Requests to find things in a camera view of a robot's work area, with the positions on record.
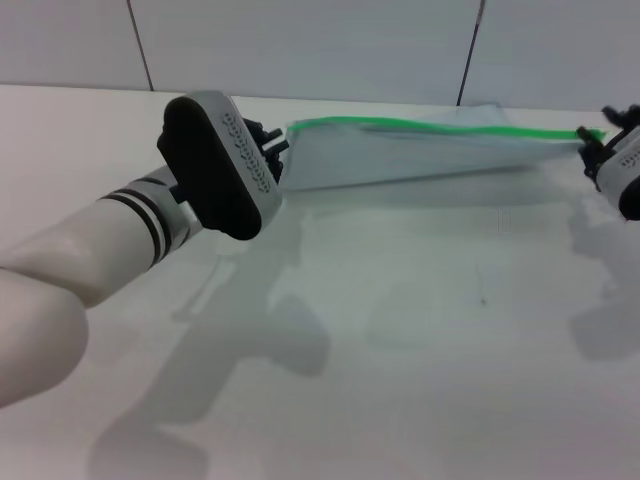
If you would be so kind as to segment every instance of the ziplock bag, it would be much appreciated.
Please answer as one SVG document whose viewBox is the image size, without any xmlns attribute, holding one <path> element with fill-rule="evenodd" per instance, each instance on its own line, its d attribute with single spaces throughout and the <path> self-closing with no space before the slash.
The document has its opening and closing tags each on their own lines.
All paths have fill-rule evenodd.
<svg viewBox="0 0 640 480">
<path fill-rule="evenodd" d="M 574 131 L 508 126 L 502 110 L 494 105 L 420 121 L 379 117 L 305 120 L 289 127 L 287 139 L 291 146 L 280 181 L 284 190 L 534 165 L 575 154 L 582 145 Z"/>
</svg>

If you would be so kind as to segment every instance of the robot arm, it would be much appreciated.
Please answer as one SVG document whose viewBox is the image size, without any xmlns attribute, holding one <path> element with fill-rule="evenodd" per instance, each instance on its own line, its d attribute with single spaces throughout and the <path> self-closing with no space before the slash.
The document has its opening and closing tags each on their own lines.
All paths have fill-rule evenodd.
<svg viewBox="0 0 640 480">
<path fill-rule="evenodd" d="M 103 302 L 202 228 L 242 240 L 276 214 L 288 144 L 220 92 L 179 97 L 158 141 L 167 166 L 0 255 L 0 407 L 64 380 Z"/>
</svg>

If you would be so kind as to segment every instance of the white tabletop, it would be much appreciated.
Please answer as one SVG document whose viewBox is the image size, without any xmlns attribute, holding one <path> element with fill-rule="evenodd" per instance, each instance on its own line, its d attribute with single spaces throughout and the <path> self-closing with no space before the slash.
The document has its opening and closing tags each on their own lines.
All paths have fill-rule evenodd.
<svg viewBox="0 0 640 480">
<path fill-rule="evenodd" d="M 161 165 L 173 96 L 0 87 L 0 247 Z M 237 104 L 268 127 L 447 110 Z M 251 243 L 201 233 L 0 412 L 1 478 L 637 480 L 640 231 L 582 168 L 296 194 Z"/>
</svg>

